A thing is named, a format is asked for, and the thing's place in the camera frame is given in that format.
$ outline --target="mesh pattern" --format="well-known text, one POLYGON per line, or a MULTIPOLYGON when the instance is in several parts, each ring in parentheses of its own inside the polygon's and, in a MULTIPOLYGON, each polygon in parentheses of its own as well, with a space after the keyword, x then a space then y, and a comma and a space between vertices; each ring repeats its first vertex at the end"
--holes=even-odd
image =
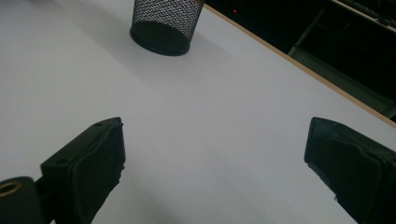
POLYGON ((160 22, 191 40, 203 5, 202 0, 135 0, 133 23, 160 22))

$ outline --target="white table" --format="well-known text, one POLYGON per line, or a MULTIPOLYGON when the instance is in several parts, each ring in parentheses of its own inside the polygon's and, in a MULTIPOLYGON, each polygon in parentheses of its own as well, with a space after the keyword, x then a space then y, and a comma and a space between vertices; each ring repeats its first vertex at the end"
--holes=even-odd
POLYGON ((304 163, 309 121, 393 149, 395 126, 207 8, 187 55, 142 49, 133 5, 0 1, 1 180, 37 180, 42 161, 120 116, 126 169, 93 223, 355 223, 304 163))

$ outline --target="mesh pen holder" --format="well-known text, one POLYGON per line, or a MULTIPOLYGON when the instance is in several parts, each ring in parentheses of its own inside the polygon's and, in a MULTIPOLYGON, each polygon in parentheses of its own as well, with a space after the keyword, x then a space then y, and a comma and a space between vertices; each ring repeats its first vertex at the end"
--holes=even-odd
POLYGON ((168 56, 187 53, 205 0, 135 0, 131 38, 168 56))

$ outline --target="black mesh cup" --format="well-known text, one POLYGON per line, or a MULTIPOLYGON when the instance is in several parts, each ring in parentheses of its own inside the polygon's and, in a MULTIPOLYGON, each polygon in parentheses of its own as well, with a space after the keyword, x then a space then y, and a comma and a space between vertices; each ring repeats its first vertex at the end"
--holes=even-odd
POLYGON ((205 0, 135 0, 131 37, 155 53, 177 56, 190 49, 205 0))

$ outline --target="table surface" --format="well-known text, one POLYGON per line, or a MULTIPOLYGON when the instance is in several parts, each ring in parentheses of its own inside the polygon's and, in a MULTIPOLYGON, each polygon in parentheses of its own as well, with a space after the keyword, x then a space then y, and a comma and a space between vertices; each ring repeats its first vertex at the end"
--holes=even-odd
POLYGON ((309 122, 396 129, 204 8, 181 57, 130 37, 134 1, 0 1, 0 179, 121 117, 127 161, 93 223, 355 223, 304 163, 309 122))

